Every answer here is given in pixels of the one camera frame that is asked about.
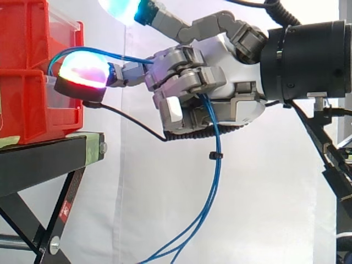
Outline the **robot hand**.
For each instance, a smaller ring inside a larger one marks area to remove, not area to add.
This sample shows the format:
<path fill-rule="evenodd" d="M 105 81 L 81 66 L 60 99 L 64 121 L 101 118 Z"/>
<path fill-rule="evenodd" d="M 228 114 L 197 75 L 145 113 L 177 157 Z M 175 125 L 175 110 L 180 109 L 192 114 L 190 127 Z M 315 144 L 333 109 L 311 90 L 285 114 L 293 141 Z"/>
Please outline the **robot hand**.
<path fill-rule="evenodd" d="M 176 45 L 145 59 L 85 46 L 67 48 L 47 67 L 56 76 L 57 92 L 101 108 L 107 88 L 144 84 L 161 117 L 162 141 L 226 134 L 264 112 L 260 55 L 268 39 L 259 28 L 227 10 L 192 23 L 157 1 L 136 1 L 129 11 L 137 23 Z"/>

